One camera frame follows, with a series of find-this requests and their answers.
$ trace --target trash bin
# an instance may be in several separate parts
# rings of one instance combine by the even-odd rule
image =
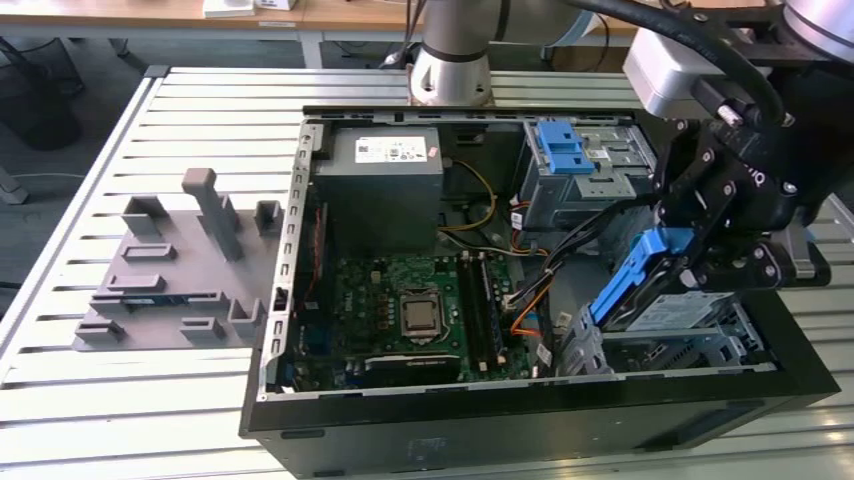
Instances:
[[[35,150],[70,145],[80,137],[80,124],[46,68],[3,39],[0,49],[0,122]]]
[[[47,78],[56,83],[60,92],[68,98],[78,95],[86,88],[83,78],[78,73],[78,67],[71,60],[68,50],[59,38],[35,37],[3,37],[8,44],[18,50],[18,55],[44,70]],[[6,54],[12,63],[16,59]]]

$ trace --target motherboard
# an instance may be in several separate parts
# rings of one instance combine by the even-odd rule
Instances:
[[[303,333],[307,388],[530,377],[501,309],[511,292],[501,255],[343,258],[334,291],[332,322]]]

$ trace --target power supply label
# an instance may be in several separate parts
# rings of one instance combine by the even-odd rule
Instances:
[[[356,140],[356,163],[427,161],[425,137],[362,137]]]

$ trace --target white object on desk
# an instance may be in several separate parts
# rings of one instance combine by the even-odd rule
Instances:
[[[204,0],[204,18],[250,17],[255,15],[252,0]]]
[[[260,8],[275,8],[276,10],[290,10],[296,5],[298,0],[255,0],[255,5]]]

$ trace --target orange wire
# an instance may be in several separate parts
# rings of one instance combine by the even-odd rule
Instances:
[[[549,292],[549,289],[551,288],[551,284],[553,283],[555,283],[554,278],[551,279],[551,282],[549,282],[549,285],[546,285],[546,288],[543,288],[543,290],[537,294],[537,296],[534,297],[534,300],[531,300],[531,303],[529,303],[529,306],[525,307],[525,310],[522,311],[522,313],[517,317],[517,321],[513,322],[513,326],[510,327],[510,333],[513,333],[514,335],[530,335],[530,334],[534,334],[534,335],[539,336],[539,333],[535,333],[533,330],[521,329],[519,325],[522,324],[522,320],[525,320],[525,316],[534,309],[534,307],[537,306],[539,301],[543,299],[543,296],[546,296],[546,292]]]

